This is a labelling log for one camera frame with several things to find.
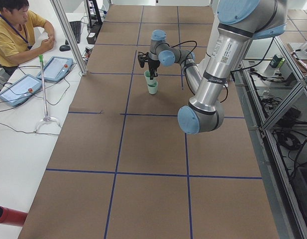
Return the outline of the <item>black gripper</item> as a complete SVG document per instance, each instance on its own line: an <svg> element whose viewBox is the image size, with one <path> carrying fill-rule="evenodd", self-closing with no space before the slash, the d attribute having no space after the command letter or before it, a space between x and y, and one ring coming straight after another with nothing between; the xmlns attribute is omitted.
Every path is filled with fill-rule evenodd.
<svg viewBox="0 0 307 239"><path fill-rule="evenodd" d="M150 79L154 79L154 77L158 77L157 69L158 69L159 66L160 66L159 60L148 59Z"/></svg>

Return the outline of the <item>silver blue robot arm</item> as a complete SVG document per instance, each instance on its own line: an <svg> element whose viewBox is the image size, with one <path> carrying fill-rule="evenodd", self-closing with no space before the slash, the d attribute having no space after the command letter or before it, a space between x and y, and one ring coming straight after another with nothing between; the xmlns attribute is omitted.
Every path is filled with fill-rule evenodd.
<svg viewBox="0 0 307 239"><path fill-rule="evenodd" d="M286 0L221 0L216 9L218 34L210 56L204 58L203 72L195 63L192 52L172 48L166 33L154 30L147 55L150 78L157 77L160 65L177 63L186 75L193 92L186 106L178 111L178 123L183 132L197 134L213 131L223 122L224 111L218 96L230 72L242 59L245 42L281 35L286 30L288 2Z"/></svg>

